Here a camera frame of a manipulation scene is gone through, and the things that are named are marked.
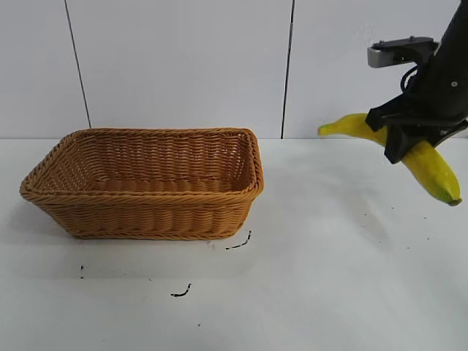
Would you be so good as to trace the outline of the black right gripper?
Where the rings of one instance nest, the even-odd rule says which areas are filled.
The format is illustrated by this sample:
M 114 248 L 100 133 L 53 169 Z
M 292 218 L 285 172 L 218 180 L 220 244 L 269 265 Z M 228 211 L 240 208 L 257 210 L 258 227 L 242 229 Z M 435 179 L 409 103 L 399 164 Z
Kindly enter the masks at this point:
M 432 138 L 435 148 L 467 129 L 467 50 L 439 48 L 426 64 L 405 72 L 400 89 L 400 95 L 366 117 L 374 131 L 388 127 L 385 156 L 391 164 L 415 144 L 409 127 L 438 127 Z

